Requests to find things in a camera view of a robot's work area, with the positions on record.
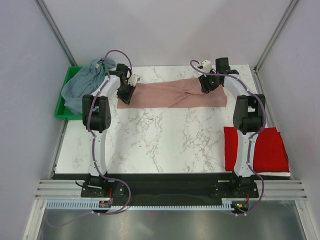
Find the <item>pink t shirt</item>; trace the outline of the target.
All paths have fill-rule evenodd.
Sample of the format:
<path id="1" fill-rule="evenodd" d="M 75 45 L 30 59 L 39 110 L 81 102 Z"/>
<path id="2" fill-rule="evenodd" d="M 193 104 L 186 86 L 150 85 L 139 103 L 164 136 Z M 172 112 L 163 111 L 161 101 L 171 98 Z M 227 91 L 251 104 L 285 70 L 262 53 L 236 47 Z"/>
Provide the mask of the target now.
<path id="1" fill-rule="evenodd" d="M 168 82 L 137 83 L 130 103 L 118 100 L 118 109 L 225 107 L 228 98 L 220 85 L 202 92 L 198 78 Z"/>

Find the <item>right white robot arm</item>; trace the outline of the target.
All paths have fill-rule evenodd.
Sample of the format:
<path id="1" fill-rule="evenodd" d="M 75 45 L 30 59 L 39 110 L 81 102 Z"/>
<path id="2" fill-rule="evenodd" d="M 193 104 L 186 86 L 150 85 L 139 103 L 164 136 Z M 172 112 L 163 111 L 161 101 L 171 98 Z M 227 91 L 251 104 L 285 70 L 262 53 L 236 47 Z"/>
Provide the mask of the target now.
<path id="1" fill-rule="evenodd" d="M 237 131 L 236 161 L 229 182 L 216 188 L 219 195 L 231 198 L 258 198 L 259 192 L 253 169 L 255 145 L 259 134 L 266 127 L 266 98 L 253 93 L 241 80 L 237 70 L 231 69 L 226 57 L 215 60 L 215 68 L 208 60 L 195 67 L 201 76 L 198 78 L 201 91 L 208 94 L 218 87 L 224 87 L 235 98 L 233 126 Z"/>

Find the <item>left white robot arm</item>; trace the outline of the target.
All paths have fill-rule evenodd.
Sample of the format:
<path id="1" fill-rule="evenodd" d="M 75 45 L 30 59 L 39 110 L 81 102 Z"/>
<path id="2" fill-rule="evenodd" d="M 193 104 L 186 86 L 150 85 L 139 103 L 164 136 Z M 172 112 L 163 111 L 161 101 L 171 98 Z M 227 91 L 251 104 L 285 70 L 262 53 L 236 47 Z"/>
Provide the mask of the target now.
<path id="1" fill-rule="evenodd" d="M 125 64 L 117 64 L 115 70 L 106 74 L 101 86 L 93 93 L 82 97 L 82 123 L 92 135 L 91 160 L 89 173 L 82 184 L 81 197 L 108 198 L 112 197 L 111 183 L 107 180 L 106 165 L 106 135 L 111 126 L 111 110 L 109 99 L 113 94 L 126 105 L 130 104 L 131 97 L 136 89 L 139 77 L 132 74 L 132 70 Z"/>

